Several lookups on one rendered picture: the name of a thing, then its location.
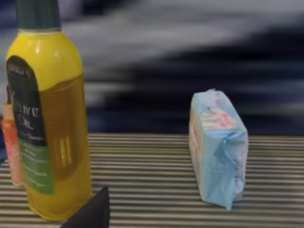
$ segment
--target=bottle label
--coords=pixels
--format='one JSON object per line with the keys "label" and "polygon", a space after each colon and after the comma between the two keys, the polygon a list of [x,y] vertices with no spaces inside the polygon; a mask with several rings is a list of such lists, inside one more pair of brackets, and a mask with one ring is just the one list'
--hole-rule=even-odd
{"label": "bottle label", "polygon": [[35,72],[18,56],[11,56],[7,60],[6,71],[25,184],[39,193],[53,194],[51,166]]}

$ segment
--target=striped tablecloth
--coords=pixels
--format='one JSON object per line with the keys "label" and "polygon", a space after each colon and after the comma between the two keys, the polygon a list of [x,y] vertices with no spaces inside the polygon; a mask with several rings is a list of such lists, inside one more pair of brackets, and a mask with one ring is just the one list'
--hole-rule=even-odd
{"label": "striped tablecloth", "polygon": [[[203,203],[185,135],[91,134],[94,191],[110,188],[112,228],[303,228],[304,138],[251,137],[244,198]],[[0,166],[0,228],[58,228],[27,207]]]}

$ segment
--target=orange bottle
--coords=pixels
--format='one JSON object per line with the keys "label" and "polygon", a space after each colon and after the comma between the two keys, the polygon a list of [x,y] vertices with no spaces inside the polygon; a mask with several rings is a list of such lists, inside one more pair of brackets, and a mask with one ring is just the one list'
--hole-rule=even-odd
{"label": "orange bottle", "polygon": [[22,162],[19,153],[17,130],[8,87],[7,91],[8,100],[2,104],[3,120],[1,121],[1,125],[4,135],[6,153],[9,161],[11,180],[15,186],[21,187],[24,185]]}

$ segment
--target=olive oil bottle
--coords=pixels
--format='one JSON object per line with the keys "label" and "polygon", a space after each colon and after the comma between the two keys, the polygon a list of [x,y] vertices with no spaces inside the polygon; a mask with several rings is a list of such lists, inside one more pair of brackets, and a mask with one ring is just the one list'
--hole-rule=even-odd
{"label": "olive oil bottle", "polygon": [[31,210],[67,219],[92,195],[81,59],[57,0],[16,0],[6,72]]}

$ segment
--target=tissue pack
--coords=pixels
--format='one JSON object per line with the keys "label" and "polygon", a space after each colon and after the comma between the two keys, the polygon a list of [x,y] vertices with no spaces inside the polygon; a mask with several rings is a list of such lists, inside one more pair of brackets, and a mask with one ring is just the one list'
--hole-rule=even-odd
{"label": "tissue pack", "polygon": [[231,210],[243,196],[248,133],[223,92],[193,95],[189,148],[202,200]]}

